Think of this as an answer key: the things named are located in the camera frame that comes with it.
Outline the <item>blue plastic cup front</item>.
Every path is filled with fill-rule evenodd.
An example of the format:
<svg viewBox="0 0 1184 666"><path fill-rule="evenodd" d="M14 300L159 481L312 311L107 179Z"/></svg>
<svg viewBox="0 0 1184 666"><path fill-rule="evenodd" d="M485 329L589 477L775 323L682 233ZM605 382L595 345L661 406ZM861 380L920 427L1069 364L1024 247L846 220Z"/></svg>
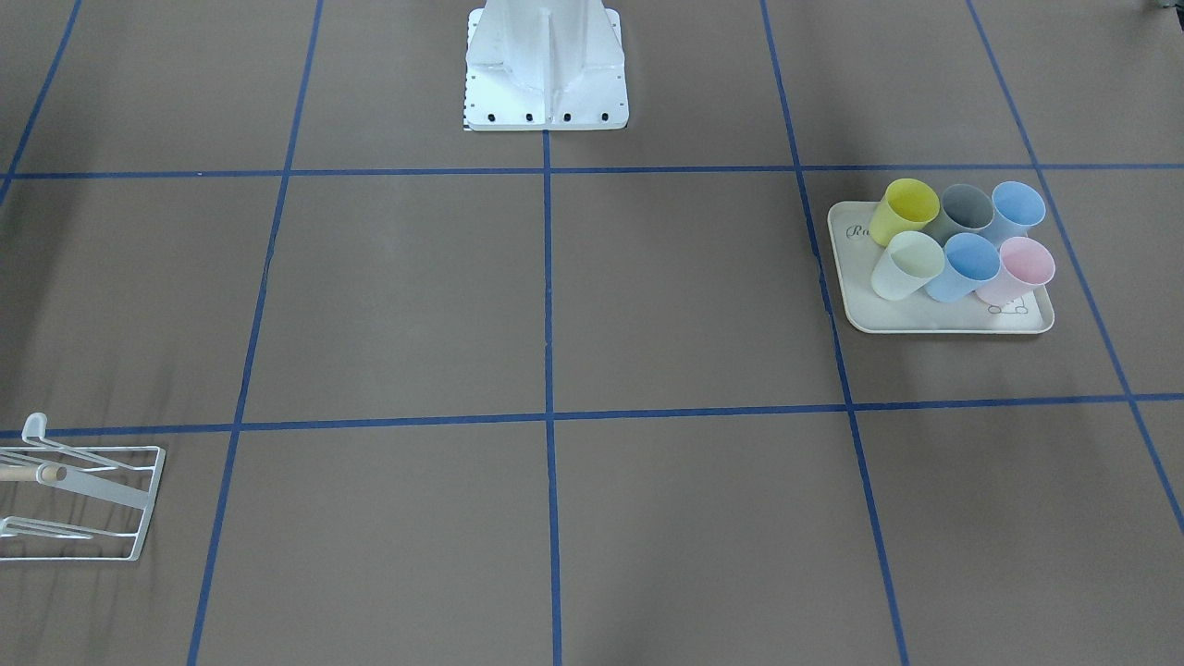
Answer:
<svg viewBox="0 0 1184 666"><path fill-rule="evenodd" d="M942 246L944 265L937 278L924 287L932 300L951 303L998 277L1000 254L977 233L955 233Z"/></svg>

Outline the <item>pink plastic cup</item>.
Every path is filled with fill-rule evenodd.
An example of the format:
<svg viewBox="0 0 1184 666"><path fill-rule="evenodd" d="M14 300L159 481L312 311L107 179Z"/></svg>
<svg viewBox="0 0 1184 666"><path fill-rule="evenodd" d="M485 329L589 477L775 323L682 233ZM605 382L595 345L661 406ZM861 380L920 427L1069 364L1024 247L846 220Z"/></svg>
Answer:
<svg viewBox="0 0 1184 666"><path fill-rule="evenodd" d="M1012 237L999 245L1000 269L995 278L974 290L990 306L1006 306L1053 281L1056 263L1040 241Z"/></svg>

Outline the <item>pale green plastic cup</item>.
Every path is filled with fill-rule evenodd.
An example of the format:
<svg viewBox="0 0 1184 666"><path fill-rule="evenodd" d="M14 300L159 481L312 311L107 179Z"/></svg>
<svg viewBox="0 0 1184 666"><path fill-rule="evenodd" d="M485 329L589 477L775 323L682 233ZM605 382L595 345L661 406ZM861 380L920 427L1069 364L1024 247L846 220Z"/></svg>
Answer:
<svg viewBox="0 0 1184 666"><path fill-rule="evenodd" d="M871 292L887 301L901 301L942 271L942 244L927 233L905 231L893 236L871 270Z"/></svg>

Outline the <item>yellow plastic cup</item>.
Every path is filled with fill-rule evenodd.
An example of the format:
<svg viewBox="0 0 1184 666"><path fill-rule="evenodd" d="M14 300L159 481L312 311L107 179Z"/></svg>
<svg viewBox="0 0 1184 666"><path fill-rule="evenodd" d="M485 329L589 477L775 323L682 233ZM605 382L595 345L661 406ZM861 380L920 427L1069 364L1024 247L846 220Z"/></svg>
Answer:
<svg viewBox="0 0 1184 666"><path fill-rule="evenodd" d="M905 231L921 231L939 212L942 201L929 184L913 178L892 181L884 188L869 223L871 241L887 246L896 235Z"/></svg>

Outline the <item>grey plastic cup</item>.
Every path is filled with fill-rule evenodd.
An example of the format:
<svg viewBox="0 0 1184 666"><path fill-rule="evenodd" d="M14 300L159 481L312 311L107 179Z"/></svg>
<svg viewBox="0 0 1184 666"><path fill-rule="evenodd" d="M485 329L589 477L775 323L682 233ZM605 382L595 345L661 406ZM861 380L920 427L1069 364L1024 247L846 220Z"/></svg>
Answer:
<svg viewBox="0 0 1184 666"><path fill-rule="evenodd" d="M986 192L953 184L940 194L939 214L921 232L945 245L955 233L982 233L993 219L993 199Z"/></svg>

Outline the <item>light blue cup rear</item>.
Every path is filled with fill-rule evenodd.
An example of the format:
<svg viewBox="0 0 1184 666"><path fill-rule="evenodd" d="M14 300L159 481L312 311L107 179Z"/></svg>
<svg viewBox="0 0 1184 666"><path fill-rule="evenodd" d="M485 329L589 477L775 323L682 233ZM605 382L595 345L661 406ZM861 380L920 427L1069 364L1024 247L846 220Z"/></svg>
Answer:
<svg viewBox="0 0 1184 666"><path fill-rule="evenodd" d="M1031 186L1019 181L1004 181L991 191L993 218L982 228L983 239L998 246L1003 241L1025 237L1032 228L1043 223L1047 203Z"/></svg>

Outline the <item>cream serving tray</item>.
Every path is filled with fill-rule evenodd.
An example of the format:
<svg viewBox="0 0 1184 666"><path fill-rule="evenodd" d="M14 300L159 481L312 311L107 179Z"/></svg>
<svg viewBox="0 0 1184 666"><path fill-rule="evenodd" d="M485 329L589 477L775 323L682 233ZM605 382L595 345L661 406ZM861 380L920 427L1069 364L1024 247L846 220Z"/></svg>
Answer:
<svg viewBox="0 0 1184 666"><path fill-rule="evenodd" d="M855 329L870 334L978 334L1036 337L1053 328L1055 309L1044 286L993 306L974 294L939 303L925 292L887 301L871 290L871 273L883 248L870 238L873 201L839 201L828 212L834 265L843 310Z"/></svg>

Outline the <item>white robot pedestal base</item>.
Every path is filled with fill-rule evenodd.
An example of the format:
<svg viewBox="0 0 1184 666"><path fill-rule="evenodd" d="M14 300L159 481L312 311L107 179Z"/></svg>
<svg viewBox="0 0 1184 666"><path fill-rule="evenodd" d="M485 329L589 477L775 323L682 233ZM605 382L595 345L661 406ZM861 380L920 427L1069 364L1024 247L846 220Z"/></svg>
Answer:
<svg viewBox="0 0 1184 666"><path fill-rule="evenodd" d="M487 1L466 28L466 130L628 127L620 17L601 1Z"/></svg>

